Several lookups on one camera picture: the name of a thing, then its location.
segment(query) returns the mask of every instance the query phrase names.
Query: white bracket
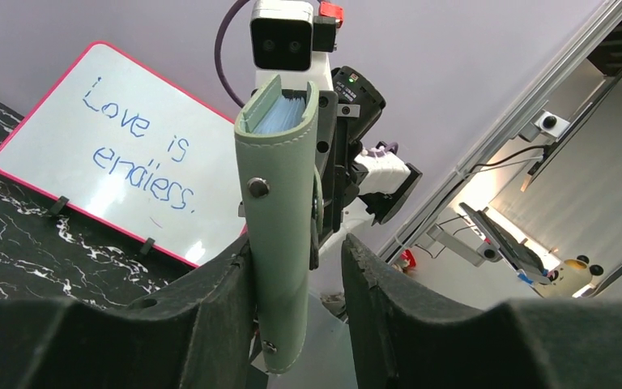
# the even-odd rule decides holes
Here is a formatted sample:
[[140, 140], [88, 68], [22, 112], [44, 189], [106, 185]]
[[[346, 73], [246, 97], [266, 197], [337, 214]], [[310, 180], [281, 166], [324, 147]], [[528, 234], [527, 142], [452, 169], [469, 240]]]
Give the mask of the white bracket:
[[527, 142], [532, 142], [540, 134], [547, 136], [551, 140], [558, 140], [570, 125], [570, 122], [543, 109], [533, 117], [528, 125], [518, 132], [518, 136]]
[[486, 261], [498, 262], [501, 259], [497, 249], [486, 242], [476, 250], [469, 247], [466, 243], [448, 233], [440, 225], [435, 224], [417, 241], [416, 245], [427, 249], [434, 242], [440, 242], [444, 247], [452, 250], [456, 255], [464, 258], [473, 266], [479, 267]]

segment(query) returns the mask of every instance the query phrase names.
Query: whiteboard stand clip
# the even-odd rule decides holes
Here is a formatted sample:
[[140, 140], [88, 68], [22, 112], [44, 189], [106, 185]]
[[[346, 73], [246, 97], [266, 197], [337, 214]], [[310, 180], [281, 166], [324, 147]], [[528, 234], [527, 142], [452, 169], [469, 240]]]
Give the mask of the whiteboard stand clip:
[[66, 196], [59, 197], [58, 200], [56, 200], [56, 203], [54, 203], [53, 206], [49, 208], [49, 211], [47, 213], [49, 214], [49, 216], [60, 215], [61, 212], [63, 211], [63, 208], [65, 208], [66, 205], [68, 205], [69, 201], [70, 200]]
[[148, 238], [147, 241], [144, 242], [142, 248], [139, 250], [139, 253], [142, 256], [149, 254], [149, 251], [154, 247], [154, 243], [156, 243], [154, 239]]

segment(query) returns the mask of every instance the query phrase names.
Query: light green leather case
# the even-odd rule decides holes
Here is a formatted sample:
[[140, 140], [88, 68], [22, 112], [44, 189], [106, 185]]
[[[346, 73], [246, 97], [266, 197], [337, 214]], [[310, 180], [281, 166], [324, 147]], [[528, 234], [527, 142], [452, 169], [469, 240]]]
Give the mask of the light green leather case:
[[275, 374], [292, 367], [306, 335], [318, 118], [318, 89], [309, 83], [299, 126], [278, 134], [252, 134], [281, 93], [276, 75], [258, 89], [235, 121], [263, 356]]

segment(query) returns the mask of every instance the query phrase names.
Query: red clip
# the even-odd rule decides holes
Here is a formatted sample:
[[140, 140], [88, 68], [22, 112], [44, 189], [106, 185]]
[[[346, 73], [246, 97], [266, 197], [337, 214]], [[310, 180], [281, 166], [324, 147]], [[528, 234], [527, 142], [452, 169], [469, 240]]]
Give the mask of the red clip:
[[407, 269], [412, 269], [412, 268], [416, 267], [416, 258], [411, 253], [411, 250], [409, 250], [409, 249], [404, 250], [404, 252], [402, 253], [401, 257], [405, 261], [409, 262], [409, 264], [407, 266]]
[[344, 23], [344, 9], [330, 2], [321, 2], [321, 6], [318, 8], [318, 14], [320, 16], [335, 18], [338, 21], [337, 28], [342, 27], [342, 23]]

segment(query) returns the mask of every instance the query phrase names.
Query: black marble table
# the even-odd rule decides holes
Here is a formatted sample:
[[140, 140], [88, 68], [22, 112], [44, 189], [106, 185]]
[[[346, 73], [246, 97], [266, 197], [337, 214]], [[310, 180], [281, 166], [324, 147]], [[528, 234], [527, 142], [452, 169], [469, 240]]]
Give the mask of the black marble table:
[[[0, 104], [0, 143], [22, 117]], [[0, 299], [70, 296], [109, 308], [167, 285], [190, 269], [0, 176]]]

